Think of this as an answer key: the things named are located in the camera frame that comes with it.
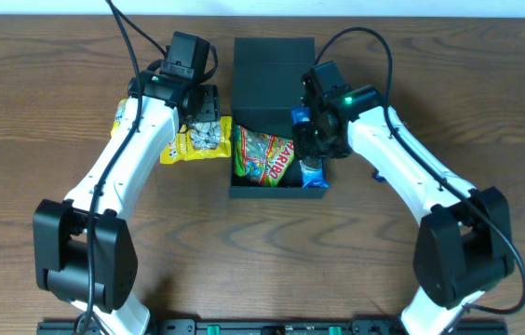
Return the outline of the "yellow Hacks candy bag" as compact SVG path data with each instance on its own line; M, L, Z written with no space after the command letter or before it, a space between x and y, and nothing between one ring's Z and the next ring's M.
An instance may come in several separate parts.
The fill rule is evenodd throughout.
M231 129L231 116L222 116L219 121L182 126L180 133L160 155L159 162L171 165L180 161L230 157Z

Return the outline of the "blue Oreo cookie pack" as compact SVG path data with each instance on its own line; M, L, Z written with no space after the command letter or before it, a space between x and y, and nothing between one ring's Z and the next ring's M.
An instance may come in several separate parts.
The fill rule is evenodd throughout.
M292 125L305 126L310 122L310 109L308 107L295 107L290 112ZM302 175L303 189L328 189L329 183L325 179L323 162L320 158L312 156L298 156Z

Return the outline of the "green Haribo gummy bag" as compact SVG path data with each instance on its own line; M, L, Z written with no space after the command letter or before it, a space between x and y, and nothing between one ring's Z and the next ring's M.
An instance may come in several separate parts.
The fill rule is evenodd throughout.
M293 140L234 126L235 174L261 186L276 187L294 159Z

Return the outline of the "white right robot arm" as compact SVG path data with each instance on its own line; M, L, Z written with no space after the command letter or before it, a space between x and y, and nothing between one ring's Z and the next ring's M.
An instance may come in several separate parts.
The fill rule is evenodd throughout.
M400 314L407 334L450 334L478 299L522 263L509 205L496 188L477 189L449 171L406 129L374 87L304 81L296 154L358 154L375 167L417 221L412 267L419 288Z

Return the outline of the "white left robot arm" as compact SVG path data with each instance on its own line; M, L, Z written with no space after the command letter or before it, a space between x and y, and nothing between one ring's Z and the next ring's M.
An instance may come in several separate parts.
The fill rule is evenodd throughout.
M144 334L151 313L133 292L138 256L128 223L151 170L181 129L219 118L216 86L184 86L141 72L118 104L114 132L87 175L61 201L44 199L33 215L37 286L81 311L71 332Z

